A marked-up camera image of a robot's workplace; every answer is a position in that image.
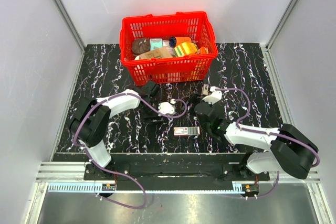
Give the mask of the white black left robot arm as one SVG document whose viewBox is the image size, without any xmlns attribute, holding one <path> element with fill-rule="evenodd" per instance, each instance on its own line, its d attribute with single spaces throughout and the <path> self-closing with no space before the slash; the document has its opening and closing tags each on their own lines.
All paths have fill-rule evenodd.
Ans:
<svg viewBox="0 0 336 224">
<path fill-rule="evenodd" d="M 126 89 L 110 97 L 84 98 L 79 103 L 69 125 L 73 134 L 73 145 L 83 147 L 89 158 L 97 163 L 96 174 L 101 179 L 112 177 L 114 168 L 110 164 L 112 158 L 103 141 L 110 118 L 130 109 L 144 108 L 146 119 L 157 119 L 158 116 L 143 101 L 154 106 L 154 97 L 160 86 L 153 81 L 139 88 Z"/>
</svg>

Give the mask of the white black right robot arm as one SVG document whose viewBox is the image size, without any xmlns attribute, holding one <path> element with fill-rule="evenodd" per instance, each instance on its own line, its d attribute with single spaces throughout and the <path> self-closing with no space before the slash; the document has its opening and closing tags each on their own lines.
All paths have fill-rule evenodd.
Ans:
<svg viewBox="0 0 336 224">
<path fill-rule="evenodd" d="M 283 124 L 262 128 L 226 120 L 214 108 L 221 97 L 221 91 L 207 96 L 193 93 L 188 103 L 192 106 L 191 113 L 212 140 L 260 149 L 245 155 L 238 168 L 241 178 L 250 180 L 263 172 L 285 172 L 294 178 L 306 179 L 311 168 L 319 165 L 317 146 L 296 127 Z"/>
</svg>

